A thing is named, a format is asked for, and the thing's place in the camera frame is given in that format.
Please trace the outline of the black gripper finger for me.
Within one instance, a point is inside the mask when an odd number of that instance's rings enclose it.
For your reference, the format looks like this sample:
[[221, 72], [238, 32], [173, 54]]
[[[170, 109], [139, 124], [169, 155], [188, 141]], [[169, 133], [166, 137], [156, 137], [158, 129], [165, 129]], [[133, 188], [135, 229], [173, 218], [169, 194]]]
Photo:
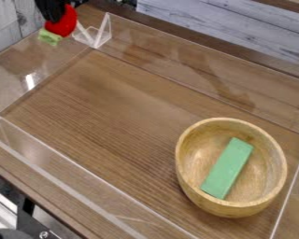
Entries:
[[47, 21], [58, 22], [66, 14], [69, 0], [35, 0]]

